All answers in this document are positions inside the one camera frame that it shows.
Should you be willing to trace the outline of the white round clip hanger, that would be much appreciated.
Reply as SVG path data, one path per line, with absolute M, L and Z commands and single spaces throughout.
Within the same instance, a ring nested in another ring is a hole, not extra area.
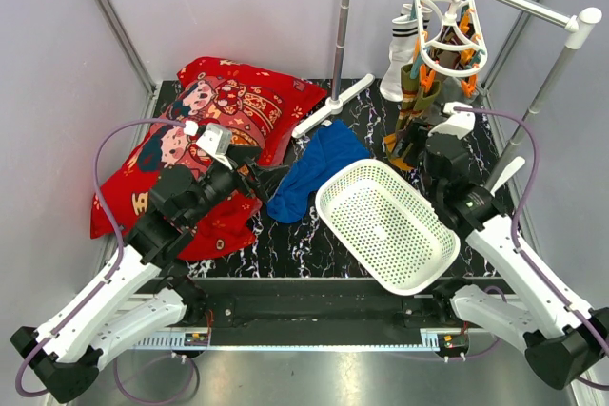
M 418 38 L 411 76 L 424 93 L 443 76 L 455 78 L 465 97 L 477 89 L 487 47 L 475 0 L 414 0 Z

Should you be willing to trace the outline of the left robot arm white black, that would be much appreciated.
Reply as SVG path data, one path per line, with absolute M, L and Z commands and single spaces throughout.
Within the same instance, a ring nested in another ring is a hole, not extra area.
M 22 379 L 31 369 L 44 386 L 42 395 L 69 403 L 145 337 L 208 318 L 206 293 L 179 259 L 197 223 L 236 192 L 268 202 L 288 170 L 243 158 L 235 168 L 215 163 L 200 177 L 182 165 L 162 171 L 147 211 L 120 236 L 109 263 L 51 319 L 11 336 L 24 360 L 15 379 L 20 395 L 29 395 Z

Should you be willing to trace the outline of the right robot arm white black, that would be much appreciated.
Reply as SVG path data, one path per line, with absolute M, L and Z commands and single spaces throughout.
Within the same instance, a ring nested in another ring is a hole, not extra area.
M 524 303 L 489 299 L 468 280 L 434 289 L 432 315 L 453 326 L 468 321 L 519 349 L 531 370 L 561 390 L 608 355 L 608 310 L 593 308 L 539 258 L 518 233 L 517 216 L 471 178 L 463 137 L 469 128 L 416 120 L 402 135 L 422 164 L 424 196 L 437 219 L 484 255 Z

